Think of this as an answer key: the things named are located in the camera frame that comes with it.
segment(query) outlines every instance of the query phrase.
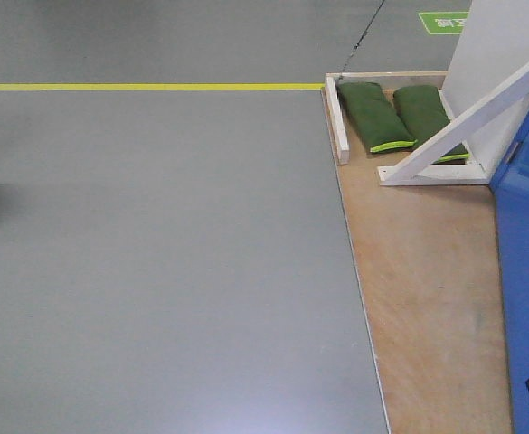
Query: wooden base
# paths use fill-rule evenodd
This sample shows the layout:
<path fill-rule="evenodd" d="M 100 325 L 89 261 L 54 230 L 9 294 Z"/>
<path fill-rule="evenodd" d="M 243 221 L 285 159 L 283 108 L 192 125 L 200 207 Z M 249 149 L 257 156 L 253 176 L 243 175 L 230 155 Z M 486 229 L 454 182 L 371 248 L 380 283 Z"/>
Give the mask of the wooden base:
<path fill-rule="evenodd" d="M 382 188 L 345 126 L 338 167 L 392 434 L 511 433 L 493 196 Z"/>

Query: white diagonal brace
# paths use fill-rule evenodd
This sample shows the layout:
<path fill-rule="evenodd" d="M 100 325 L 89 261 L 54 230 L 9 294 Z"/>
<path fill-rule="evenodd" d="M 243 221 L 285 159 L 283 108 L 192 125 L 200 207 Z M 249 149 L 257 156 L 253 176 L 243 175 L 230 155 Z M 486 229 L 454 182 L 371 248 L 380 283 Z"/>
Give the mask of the white diagonal brace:
<path fill-rule="evenodd" d="M 457 116 L 410 156 L 401 160 L 392 170 L 382 174 L 382 181 L 392 185 L 412 178 L 528 93 L 529 62 Z"/>

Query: white panel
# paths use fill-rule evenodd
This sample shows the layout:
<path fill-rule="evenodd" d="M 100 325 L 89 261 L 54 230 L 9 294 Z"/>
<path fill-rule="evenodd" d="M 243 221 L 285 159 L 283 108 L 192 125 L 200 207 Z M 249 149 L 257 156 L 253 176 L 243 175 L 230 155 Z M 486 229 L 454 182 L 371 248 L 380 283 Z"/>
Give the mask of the white panel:
<path fill-rule="evenodd" d="M 443 93 L 458 116 L 528 61 L 529 1 L 474 0 Z M 513 105 L 468 140 L 489 175 L 528 107 L 529 99 Z"/>

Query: floor marking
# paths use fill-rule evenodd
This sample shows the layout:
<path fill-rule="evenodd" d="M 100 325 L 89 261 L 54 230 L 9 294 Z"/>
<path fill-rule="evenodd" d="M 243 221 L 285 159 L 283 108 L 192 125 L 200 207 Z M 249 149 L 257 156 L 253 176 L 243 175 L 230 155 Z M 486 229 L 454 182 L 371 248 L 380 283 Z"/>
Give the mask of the floor marking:
<path fill-rule="evenodd" d="M 324 83 L 0 83 L 0 91 L 264 91 L 320 90 Z"/>
<path fill-rule="evenodd" d="M 461 34 L 469 12 L 419 12 L 428 34 Z"/>

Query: white wooden frame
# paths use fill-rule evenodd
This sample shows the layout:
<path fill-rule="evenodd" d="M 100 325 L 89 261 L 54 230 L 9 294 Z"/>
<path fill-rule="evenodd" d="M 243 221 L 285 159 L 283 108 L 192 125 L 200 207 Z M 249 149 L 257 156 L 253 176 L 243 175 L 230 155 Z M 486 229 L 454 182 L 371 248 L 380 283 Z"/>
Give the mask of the white wooden frame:
<path fill-rule="evenodd" d="M 439 80 L 444 75 L 444 72 L 327 74 L 326 101 L 335 133 L 335 125 L 338 126 L 335 122 L 339 122 L 344 130 L 343 114 L 336 96 L 337 80 L 374 81 L 387 90 L 395 90 L 407 84 L 433 84 L 440 88 L 442 81 L 439 83 Z M 444 99 L 442 90 L 440 95 L 451 118 L 452 110 Z M 490 176 L 473 154 L 465 165 L 431 164 L 520 99 L 529 99 L 529 62 L 469 109 L 453 118 L 449 125 L 400 163 L 379 167 L 381 185 L 488 184 Z M 334 134 L 333 139 L 338 163 L 346 164 L 349 147 L 345 134 Z"/>

